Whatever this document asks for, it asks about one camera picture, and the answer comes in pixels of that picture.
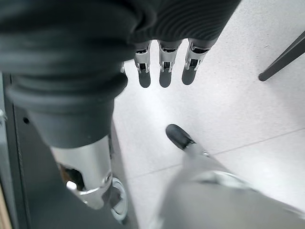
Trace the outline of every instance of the black chair leg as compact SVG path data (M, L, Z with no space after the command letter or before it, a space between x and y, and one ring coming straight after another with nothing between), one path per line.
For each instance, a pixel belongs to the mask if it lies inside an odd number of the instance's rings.
M303 32L263 73L260 81L265 81L305 53L305 32Z

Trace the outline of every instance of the ribbed black fabric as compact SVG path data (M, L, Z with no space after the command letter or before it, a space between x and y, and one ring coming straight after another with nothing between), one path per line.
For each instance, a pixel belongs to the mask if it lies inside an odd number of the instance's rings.
M151 39L177 41L184 38L218 38L240 0L166 0L159 7L157 22L136 31L131 42Z

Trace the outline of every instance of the tile grout line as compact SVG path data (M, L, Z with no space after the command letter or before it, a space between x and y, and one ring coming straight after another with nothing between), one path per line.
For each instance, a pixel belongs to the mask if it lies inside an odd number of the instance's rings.
M144 173L144 174L141 174L141 175L138 175L138 176L135 176L135 177L127 178L126 180L132 180L132 179L136 179L136 178L139 178L139 177L143 177L143 176L146 176L146 175L149 175L149 174L152 174L152 173L157 173L157 172L160 172L160 171L169 169L169 168L178 167L178 166L180 166L181 164L182 164L182 163L179 163L179 164L176 164L176 165L173 165L173 166L169 166L169 167L166 167L166 168L160 168L160 169L157 169L157 170L155 170L155 171L151 171L151 172Z
M271 140L271 139L274 139L274 138L277 138L277 137L289 135L289 134L292 134L294 132L298 132L298 131L301 131L301 130L304 130L304 129L305 129L305 127L297 129L297 130L293 130L293 131L290 131L290 132L287 132L285 134L277 135L277 136L270 137L270 138L267 138L267 139L264 139L264 140L260 140L260 141L257 141L257 142L253 142L253 143L249 143L249 144L246 144L246 145L243 145L243 146L239 146L239 147L236 147L236 148L233 148L233 149L228 149L228 150L225 150L225 151L222 151L222 152L219 152L219 153L215 153L215 154L212 154L212 155L216 156L216 155L228 153L228 152L233 151L233 150L237 150L237 149L244 148L244 147L247 147L247 146L252 146L252 145L255 145L257 143L261 143L261 142L265 142L265 141L268 141L268 140ZM157 172L160 172L160 171L163 171L163 170L166 170L166 169L170 169L170 168L174 168L174 167L180 166L181 164L182 163L179 163L179 164L176 164L176 165L173 165L173 166L169 166L169 167L166 167L166 168L157 169L155 171L151 171L151 172L144 173L144 174L141 174L141 175L138 175L138 176L135 176L135 177L127 178L126 180L132 180L132 179L143 177L143 176L146 176L146 175L149 175L149 174L157 173Z
M244 148L244 147L247 147L247 146L255 145L255 144L257 144L257 143L269 141L269 140L272 140L272 139L274 139L274 138L282 137L282 136L285 136L285 135L289 135L289 134L292 134L292 133L294 133L294 132L298 132L298 131L301 131L301 130L304 130L304 129L305 129L305 127L301 128L301 129L297 129L297 130L293 130L293 131L287 132L287 133L285 133L285 134L277 135L277 136L270 137L270 138L267 138L267 139L264 139L264 140L260 140L260 141L257 141L257 142L253 142L253 143L249 143L249 144L246 144L246 145L243 145L243 146L239 146L239 147L236 147L236 148L233 148L233 149L228 149L228 150L225 150L225 151L222 151L222 152L219 152L219 153L215 153L215 154L212 154L212 155L213 155L213 156L216 156L216 155L228 153L228 152L233 151L233 150L237 150L237 149L241 149L241 148Z

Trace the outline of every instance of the screw hole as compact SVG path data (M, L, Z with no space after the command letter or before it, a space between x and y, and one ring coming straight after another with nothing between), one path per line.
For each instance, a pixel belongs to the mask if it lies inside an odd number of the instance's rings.
M23 118L23 122L24 122L25 124L29 124L29 123L30 123L29 119L26 118L26 117Z

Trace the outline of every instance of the robotic hand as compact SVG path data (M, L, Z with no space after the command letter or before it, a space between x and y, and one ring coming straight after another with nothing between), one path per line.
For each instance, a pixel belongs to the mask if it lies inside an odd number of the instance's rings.
M157 39L160 84L168 87L188 38L182 81L191 84L239 1L1 1L0 70L14 76L9 96L27 110L81 201L99 209L113 192L108 135L114 98L127 85L122 63L134 58L148 87Z

